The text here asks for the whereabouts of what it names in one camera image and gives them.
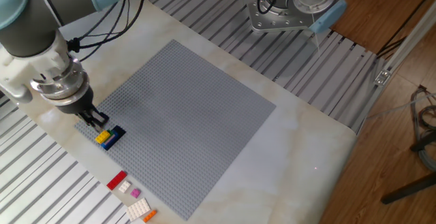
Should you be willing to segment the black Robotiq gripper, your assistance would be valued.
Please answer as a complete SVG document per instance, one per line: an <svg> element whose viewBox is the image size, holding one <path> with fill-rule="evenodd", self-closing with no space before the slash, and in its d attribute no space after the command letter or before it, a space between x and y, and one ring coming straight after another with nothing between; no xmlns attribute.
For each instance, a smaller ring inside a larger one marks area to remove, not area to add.
<svg viewBox="0 0 436 224"><path fill-rule="evenodd" d="M77 114L89 127L92 127L96 132L101 132L102 126L109 121L109 117L93 107L92 88L88 88L86 93L78 101L69 105L57 106L57 108L65 114Z"/></svg>

